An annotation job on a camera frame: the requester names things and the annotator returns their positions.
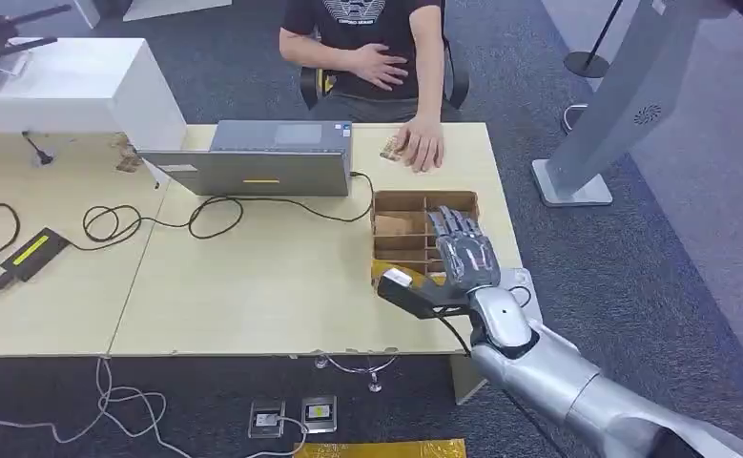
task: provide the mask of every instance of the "cardboard divider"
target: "cardboard divider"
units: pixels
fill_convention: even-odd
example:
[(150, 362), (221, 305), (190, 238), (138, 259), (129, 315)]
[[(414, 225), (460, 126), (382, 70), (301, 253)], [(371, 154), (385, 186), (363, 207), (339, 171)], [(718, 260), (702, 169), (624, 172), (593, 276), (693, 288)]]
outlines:
[(436, 277), (444, 263), (428, 212), (440, 206), (478, 220), (478, 197), (468, 191), (379, 191), (374, 194), (371, 226), (374, 260), (381, 260)]

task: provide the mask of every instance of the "table leg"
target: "table leg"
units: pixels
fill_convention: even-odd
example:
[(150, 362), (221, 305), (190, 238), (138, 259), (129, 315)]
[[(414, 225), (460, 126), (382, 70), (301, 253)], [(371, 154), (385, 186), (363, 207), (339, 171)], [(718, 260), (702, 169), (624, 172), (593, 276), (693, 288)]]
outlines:
[(462, 406), (486, 385), (486, 379), (478, 373), (478, 369), (472, 365), (472, 360), (465, 355), (449, 355), (449, 365), (455, 388), (455, 404)]

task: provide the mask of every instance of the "black t-shirt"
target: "black t-shirt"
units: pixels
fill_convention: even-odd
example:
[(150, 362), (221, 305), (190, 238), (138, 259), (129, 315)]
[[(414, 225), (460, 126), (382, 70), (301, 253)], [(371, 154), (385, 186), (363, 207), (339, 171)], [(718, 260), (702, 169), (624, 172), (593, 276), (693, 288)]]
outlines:
[(355, 50), (369, 43), (387, 46), (389, 55), (407, 59), (399, 67), (408, 75), (402, 85), (386, 91), (352, 73), (338, 73), (335, 89), (372, 99), (415, 98), (416, 44), (410, 30), (410, 14), (424, 6), (441, 5), (441, 0), (287, 0), (281, 25), (292, 33), (308, 35), (315, 27), (320, 41), (331, 48)]

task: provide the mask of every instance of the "electrical outlet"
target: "electrical outlet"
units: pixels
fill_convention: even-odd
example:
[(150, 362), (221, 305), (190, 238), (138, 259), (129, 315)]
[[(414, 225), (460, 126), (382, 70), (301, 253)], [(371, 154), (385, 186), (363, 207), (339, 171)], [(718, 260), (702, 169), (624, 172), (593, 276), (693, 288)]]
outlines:
[(300, 405), (300, 421), (310, 434), (338, 430), (337, 396), (304, 398)]
[(251, 439), (274, 439), (284, 435), (286, 402), (272, 399), (256, 399), (250, 405), (250, 425), (247, 437)]

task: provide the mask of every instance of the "white cable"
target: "white cable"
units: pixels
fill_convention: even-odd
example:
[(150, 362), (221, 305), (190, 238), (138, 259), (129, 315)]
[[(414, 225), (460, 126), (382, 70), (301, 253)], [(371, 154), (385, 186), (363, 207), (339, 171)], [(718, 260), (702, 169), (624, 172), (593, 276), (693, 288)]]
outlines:
[[(104, 366), (104, 369), (107, 372), (107, 389), (104, 389), (101, 387), (101, 381), (99, 380), (99, 371), (102, 365)], [(121, 429), (121, 431), (123, 431), (124, 434), (128, 435), (129, 437), (135, 438), (135, 437), (142, 436), (149, 431), (154, 431), (155, 439), (157, 440), (159, 444), (177, 453), (183, 458), (192, 458), (192, 456), (186, 453), (185, 451), (171, 444), (164, 442), (163, 438), (160, 437), (160, 429), (158, 429), (157, 423), (160, 422), (160, 420), (163, 418), (163, 414), (166, 413), (166, 396), (164, 396), (162, 393), (158, 393), (158, 392), (146, 392), (145, 393), (141, 391), (140, 389), (135, 388), (133, 386), (113, 386), (113, 372), (110, 370), (110, 363), (108, 363), (108, 361), (104, 358), (99, 358), (95, 364), (95, 387), (99, 395), (98, 402), (96, 403), (96, 406), (98, 407), (98, 415), (95, 416), (95, 418), (89, 425), (87, 425), (84, 429), (82, 429), (76, 435), (74, 435), (73, 437), (69, 439), (62, 439), (61, 437), (59, 437), (59, 433), (56, 431), (56, 425), (54, 423), (26, 424), (26, 423), (14, 423), (14, 422), (7, 422), (7, 421), (0, 420), (0, 427), (17, 427), (17, 428), (22, 428), (22, 429), (29, 429), (29, 428), (34, 428), (34, 427), (48, 427), (51, 429), (51, 435), (53, 436), (54, 441), (56, 441), (59, 444), (69, 444), (79, 439), (80, 437), (84, 436), (85, 434), (87, 434), (88, 431), (90, 431), (98, 423), (98, 421), (101, 420), (101, 417), (107, 417), (110, 420), (112, 420), (113, 423), (115, 423), (115, 425), (118, 426)], [(116, 391), (127, 391), (127, 392), (131, 392), (134, 394), (131, 394), (129, 396), (123, 396), (120, 398), (114, 398), (113, 393), (115, 393)], [(161, 402), (160, 410), (156, 416), (155, 416), (155, 410), (152, 408), (152, 404), (149, 402), (150, 396), (156, 396), (158, 399), (160, 399), (160, 402)], [(152, 422), (149, 424), (148, 427), (138, 432), (132, 432), (126, 427), (124, 427), (124, 425), (121, 423), (120, 420), (115, 418), (115, 416), (112, 415), (112, 413), (107, 411), (107, 407), (110, 404), (123, 403), (126, 401), (131, 401), (132, 399), (140, 399), (141, 401), (143, 401), (144, 406), (149, 411), (149, 417), (152, 419)], [(301, 441), (298, 447), (294, 449), (293, 451), (283, 452), (283, 453), (275, 452), (275, 451), (261, 451), (259, 453), (250, 455), (247, 458), (256, 458), (262, 455), (292, 456), (298, 453), (299, 450), (303, 448), (304, 444), (306, 444), (306, 435), (309, 432), (309, 429), (304, 424), (302, 424), (301, 422), (293, 418), (279, 416), (279, 419), (284, 422), (295, 423), (300, 427), (300, 432), (303, 437), (301, 438)]]
[(267, 456), (293, 456), (303, 448), (303, 446), (306, 444), (306, 435), (309, 434), (309, 428), (294, 418), (282, 417), (280, 415), (278, 416), (278, 418), (282, 422), (292, 422), (300, 427), (300, 434), (301, 434), (300, 444), (298, 444), (298, 446), (293, 451), (260, 451), (259, 453), (254, 453), (245, 458), (256, 458), (258, 456), (265, 456), (265, 455)]
[(349, 374), (373, 374), (374, 372), (379, 372), (386, 367), (392, 365), (398, 358), (397, 355), (392, 356), (385, 364), (377, 365), (374, 367), (345, 367), (343, 365), (338, 364), (337, 361), (332, 359), (329, 355), (322, 355), (324, 358), (326, 358), (326, 361), (331, 363), (334, 367), (337, 369), (349, 373)]

